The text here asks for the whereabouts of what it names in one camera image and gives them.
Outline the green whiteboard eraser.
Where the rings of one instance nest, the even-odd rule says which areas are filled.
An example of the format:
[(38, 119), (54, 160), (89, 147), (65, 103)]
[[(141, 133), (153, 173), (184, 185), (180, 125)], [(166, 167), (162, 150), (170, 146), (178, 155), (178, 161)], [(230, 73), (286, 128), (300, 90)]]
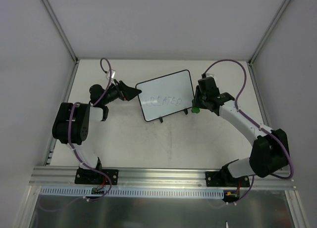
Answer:
[(195, 113), (195, 114), (198, 114), (198, 113), (200, 113), (200, 108), (192, 107), (191, 112)]

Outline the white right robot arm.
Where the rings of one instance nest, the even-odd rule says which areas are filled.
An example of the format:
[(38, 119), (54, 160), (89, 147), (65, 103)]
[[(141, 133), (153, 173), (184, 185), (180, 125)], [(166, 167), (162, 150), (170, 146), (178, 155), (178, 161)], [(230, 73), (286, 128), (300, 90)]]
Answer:
[(232, 95), (220, 93), (213, 77), (198, 81), (193, 109), (209, 110), (228, 121), (252, 147), (249, 157), (225, 164), (211, 177), (211, 182), (219, 186), (236, 186), (240, 179), (247, 176), (265, 178), (290, 165), (286, 132), (282, 129), (273, 130), (246, 115)]

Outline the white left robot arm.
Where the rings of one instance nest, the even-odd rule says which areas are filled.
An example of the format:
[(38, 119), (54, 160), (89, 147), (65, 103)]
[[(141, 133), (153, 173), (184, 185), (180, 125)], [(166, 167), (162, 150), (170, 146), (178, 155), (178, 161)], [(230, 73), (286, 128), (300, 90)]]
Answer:
[(79, 162), (79, 169), (87, 171), (86, 178), (91, 183), (101, 182), (104, 175), (99, 157), (86, 142), (90, 122), (106, 121), (109, 103), (116, 99), (131, 101), (141, 92), (123, 81), (114, 80), (105, 89), (97, 84), (91, 86), (89, 103), (61, 103), (53, 123), (53, 138), (70, 148)]

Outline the small black-framed whiteboard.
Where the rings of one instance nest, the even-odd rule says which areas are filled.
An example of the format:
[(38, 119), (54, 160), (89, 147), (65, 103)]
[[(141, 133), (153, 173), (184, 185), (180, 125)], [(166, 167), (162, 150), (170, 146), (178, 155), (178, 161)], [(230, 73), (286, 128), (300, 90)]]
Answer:
[(146, 122), (192, 107), (194, 91), (187, 69), (137, 83), (135, 88), (141, 91), (138, 100)]

